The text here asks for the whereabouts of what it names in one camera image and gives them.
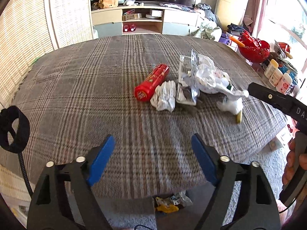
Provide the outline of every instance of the plaid blanket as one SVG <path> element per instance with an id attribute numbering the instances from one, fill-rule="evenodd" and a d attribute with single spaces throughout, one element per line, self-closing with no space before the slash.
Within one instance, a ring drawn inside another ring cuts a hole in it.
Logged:
<path id="1" fill-rule="evenodd" d="M 241 124 L 218 110 L 223 95 L 202 94 L 196 107 L 176 105 L 158 112 L 134 98 L 155 65 L 167 63 L 169 80 L 178 78 L 179 55 L 191 49 L 214 60 L 235 89 L 259 76 L 226 45 L 172 35 L 100 38 L 58 49 L 33 66 L 13 100 L 29 118 L 31 135 L 24 159 L 36 183 L 46 162 L 71 162 L 112 134 L 116 147 L 100 182 L 100 197 L 137 198 L 176 192 L 205 181 L 191 149 L 204 142 L 234 161 L 258 153 L 286 124 L 285 115 L 249 97 Z M 21 175 L 17 155 L 0 148 L 0 163 Z"/>

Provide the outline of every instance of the window blind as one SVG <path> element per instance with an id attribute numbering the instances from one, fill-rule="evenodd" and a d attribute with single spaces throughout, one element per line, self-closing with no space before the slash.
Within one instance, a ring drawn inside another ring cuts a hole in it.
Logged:
<path id="1" fill-rule="evenodd" d="M 58 47 L 93 39 L 89 0 L 49 0 Z"/>
<path id="2" fill-rule="evenodd" d="M 34 59 L 53 51 L 44 0 L 10 0 L 0 29 L 0 97 L 7 106 Z"/>

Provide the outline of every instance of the red bottle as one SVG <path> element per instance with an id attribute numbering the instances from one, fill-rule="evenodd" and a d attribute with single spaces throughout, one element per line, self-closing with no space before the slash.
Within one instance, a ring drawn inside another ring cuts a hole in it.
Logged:
<path id="1" fill-rule="evenodd" d="M 130 29 L 131 32 L 135 31 L 136 30 L 135 24 L 131 24 L 129 29 Z"/>
<path id="2" fill-rule="evenodd" d="M 166 64 L 158 65 L 152 73 L 135 88 L 135 97 L 137 100 L 146 102 L 154 95 L 156 87 L 161 85 L 169 73 L 169 68 Z"/>
<path id="3" fill-rule="evenodd" d="M 128 32 L 129 31 L 129 25 L 124 25 L 124 27 L 122 28 L 123 32 Z"/>

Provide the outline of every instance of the cardboard box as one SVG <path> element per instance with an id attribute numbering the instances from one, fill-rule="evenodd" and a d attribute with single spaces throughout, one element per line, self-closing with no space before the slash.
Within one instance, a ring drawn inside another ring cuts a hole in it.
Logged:
<path id="1" fill-rule="evenodd" d="M 129 20 L 134 20 L 134 19 L 138 19 L 138 18 L 142 18 L 142 14 L 141 13 L 138 13 L 138 14 L 128 14 L 128 15 L 122 16 L 122 20 L 123 21 L 129 21 Z"/>
<path id="2" fill-rule="evenodd" d="M 156 17 L 162 17 L 163 15 L 163 11 L 157 9 L 150 9 L 149 13 L 151 16 L 156 16 Z"/>

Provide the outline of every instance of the white bottle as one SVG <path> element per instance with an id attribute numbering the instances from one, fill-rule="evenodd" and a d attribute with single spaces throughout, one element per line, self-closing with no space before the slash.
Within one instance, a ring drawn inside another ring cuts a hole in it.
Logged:
<path id="1" fill-rule="evenodd" d="M 267 67 L 267 69 L 264 72 L 264 75 L 269 79 L 271 78 L 271 76 L 273 75 L 273 73 L 275 72 L 275 70 L 278 68 L 278 63 L 276 62 L 276 60 L 271 59 L 269 66 Z"/>
<path id="2" fill-rule="evenodd" d="M 281 70 L 279 70 L 278 68 L 274 71 L 273 75 L 271 76 L 271 78 L 269 79 L 269 82 L 272 86 L 276 87 L 278 82 L 281 80 L 282 78 L 282 72 Z"/>
<path id="3" fill-rule="evenodd" d="M 292 78 L 288 73 L 284 73 L 281 80 L 276 86 L 276 91 L 285 94 L 291 84 L 292 84 Z"/>

